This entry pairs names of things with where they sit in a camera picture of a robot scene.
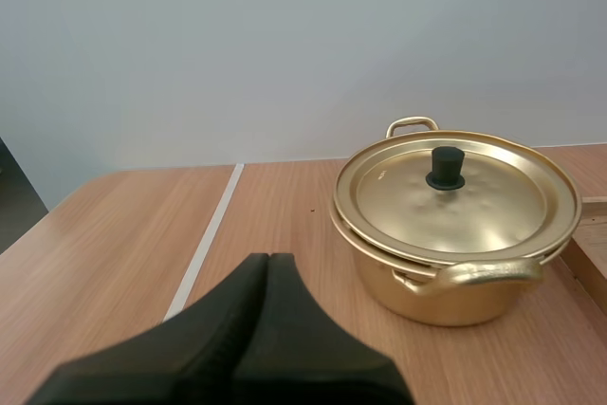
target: wooden board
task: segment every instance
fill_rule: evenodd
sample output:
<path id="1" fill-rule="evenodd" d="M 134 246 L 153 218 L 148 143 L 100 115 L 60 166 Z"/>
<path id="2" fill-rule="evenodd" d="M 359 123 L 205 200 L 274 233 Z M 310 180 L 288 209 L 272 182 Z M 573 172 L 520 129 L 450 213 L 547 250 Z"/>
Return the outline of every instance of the wooden board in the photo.
<path id="1" fill-rule="evenodd" d="M 584 196 L 575 243 L 562 259 L 607 315 L 607 145 L 548 147 L 541 152 L 574 177 Z"/>
<path id="2" fill-rule="evenodd" d="M 540 147 L 575 179 L 584 196 L 607 196 L 607 144 Z"/>
<path id="3" fill-rule="evenodd" d="M 0 255 L 0 403 L 162 321 L 231 171 L 102 177 Z"/>
<path id="4" fill-rule="evenodd" d="M 392 357 L 420 405 L 607 403 L 607 318 L 561 260 L 512 312 L 487 324 L 431 327 L 376 303 L 328 216 L 342 163 L 247 166 L 189 302 L 252 251 L 293 252 L 322 308 Z"/>

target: gold pot handle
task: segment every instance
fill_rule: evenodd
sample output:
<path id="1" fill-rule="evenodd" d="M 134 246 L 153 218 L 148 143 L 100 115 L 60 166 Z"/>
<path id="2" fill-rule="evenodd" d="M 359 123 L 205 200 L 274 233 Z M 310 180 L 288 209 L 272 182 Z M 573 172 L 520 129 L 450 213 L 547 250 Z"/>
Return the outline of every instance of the gold pot handle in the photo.
<path id="1" fill-rule="evenodd" d="M 431 297 L 460 286 L 503 282 L 513 285 L 534 285 L 542 280 L 542 266 L 533 258 L 459 263 L 440 269 L 433 280 L 415 283 L 392 270 L 394 279 L 419 297 Z"/>
<path id="2" fill-rule="evenodd" d="M 430 119 L 424 118 L 422 116 L 414 116 L 410 118 L 403 118 L 399 120 L 395 120 L 388 127 L 388 132 L 386 133 L 386 138 L 393 137 L 395 135 L 395 129 L 398 127 L 407 127 L 409 125 L 426 125 L 429 130 L 440 130 L 438 128 L 438 124 Z"/>

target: gold pot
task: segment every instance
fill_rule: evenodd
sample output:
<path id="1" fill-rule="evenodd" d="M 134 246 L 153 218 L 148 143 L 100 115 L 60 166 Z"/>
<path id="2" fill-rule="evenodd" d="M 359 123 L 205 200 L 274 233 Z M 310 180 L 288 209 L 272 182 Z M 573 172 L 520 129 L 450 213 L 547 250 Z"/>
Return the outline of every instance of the gold pot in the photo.
<path id="1" fill-rule="evenodd" d="M 395 137 L 397 127 L 430 131 Z M 524 146 L 406 118 L 338 176 L 331 218 L 382 304 L 438 325 L 493 319 L 542 278 L 581 216 L 571 178 Z"/>

